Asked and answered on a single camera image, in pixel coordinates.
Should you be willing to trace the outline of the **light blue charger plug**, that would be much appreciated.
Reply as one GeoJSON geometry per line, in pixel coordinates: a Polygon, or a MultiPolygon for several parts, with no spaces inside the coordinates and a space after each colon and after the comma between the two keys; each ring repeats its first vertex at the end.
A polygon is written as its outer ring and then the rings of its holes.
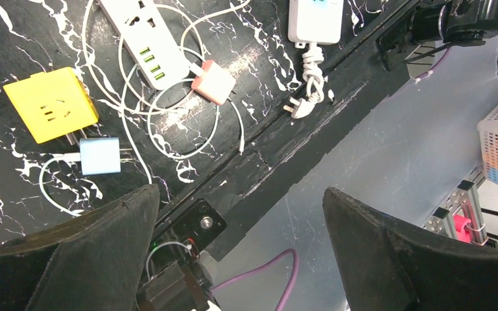
{"type": "Polygon", "coordinates": [[[79,147],[84,176],[120,173],[120,144],[117,137],[81,139],[79,147]]]}

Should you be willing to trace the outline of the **yellow cube socket adapter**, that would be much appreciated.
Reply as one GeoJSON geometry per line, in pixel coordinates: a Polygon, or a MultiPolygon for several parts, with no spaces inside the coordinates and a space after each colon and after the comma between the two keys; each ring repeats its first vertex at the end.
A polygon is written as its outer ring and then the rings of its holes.
{"type": "Polygon", "coordinates": [[[38,144],[99,120],[84,84],[71,67],[36,73],[3,89],[38,144]]]}

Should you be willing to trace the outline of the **pink charger plug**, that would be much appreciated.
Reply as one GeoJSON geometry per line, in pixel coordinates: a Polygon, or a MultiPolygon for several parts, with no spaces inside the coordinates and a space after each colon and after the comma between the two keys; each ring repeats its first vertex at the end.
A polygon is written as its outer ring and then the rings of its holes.
{"type": "Polygon", "coordinates": [[[191,89],[216,105],[223,105],[233,90],[236,79],[213,60],[196,66],[196,77],[191,89]]]}

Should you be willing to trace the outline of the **large white power strip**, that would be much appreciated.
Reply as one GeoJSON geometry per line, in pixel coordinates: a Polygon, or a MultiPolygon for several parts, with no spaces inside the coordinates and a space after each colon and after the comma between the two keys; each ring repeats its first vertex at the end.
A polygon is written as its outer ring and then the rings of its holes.
{"type": "Polygon", "coordinates": [[[299,45],[338,43],[343,9],[344,2],[341,0],[289,1],[288,39],[299,45]]]}

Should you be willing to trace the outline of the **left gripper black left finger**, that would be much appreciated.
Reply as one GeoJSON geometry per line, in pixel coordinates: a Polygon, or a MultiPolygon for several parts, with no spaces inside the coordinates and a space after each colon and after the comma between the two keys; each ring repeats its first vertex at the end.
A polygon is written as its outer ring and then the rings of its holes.
{"type": "Polygon", "coordinates": [[[145,185],[0,246],[0,310],[132,310],[160,207],[145,185]]]}

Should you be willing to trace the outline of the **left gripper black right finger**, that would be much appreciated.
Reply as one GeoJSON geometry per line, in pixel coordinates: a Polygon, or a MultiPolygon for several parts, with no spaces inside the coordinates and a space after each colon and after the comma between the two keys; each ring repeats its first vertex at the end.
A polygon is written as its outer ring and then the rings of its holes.
{"type": "Polygon", "coordinates": [[[498,249],[426,231],[333,187],[323,211],[352,310],[498,310],[498,249]]]}

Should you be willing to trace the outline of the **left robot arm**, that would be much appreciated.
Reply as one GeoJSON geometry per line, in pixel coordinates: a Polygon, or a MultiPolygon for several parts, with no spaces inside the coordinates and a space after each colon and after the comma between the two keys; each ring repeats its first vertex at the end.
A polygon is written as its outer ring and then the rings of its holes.
{"type": "MultiPolygon", "coordinates": [[[[155,185],[0,246],[0,310],[209,310],[193,243],[144,277],[155,185]]],[[[434,234],[338,189],[323,210],[352,310],[498,310],[498,249],[434,234]]]]}

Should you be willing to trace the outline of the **small white USB power strip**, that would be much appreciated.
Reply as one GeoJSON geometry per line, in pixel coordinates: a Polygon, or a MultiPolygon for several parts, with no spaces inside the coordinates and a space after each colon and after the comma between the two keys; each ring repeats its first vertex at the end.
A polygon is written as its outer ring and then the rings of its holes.
{"type": "Polygon", "coordinates": [[[100,0],[148,84],[157,90],[184,79],[189,62],[153,1],[100,0]]]}

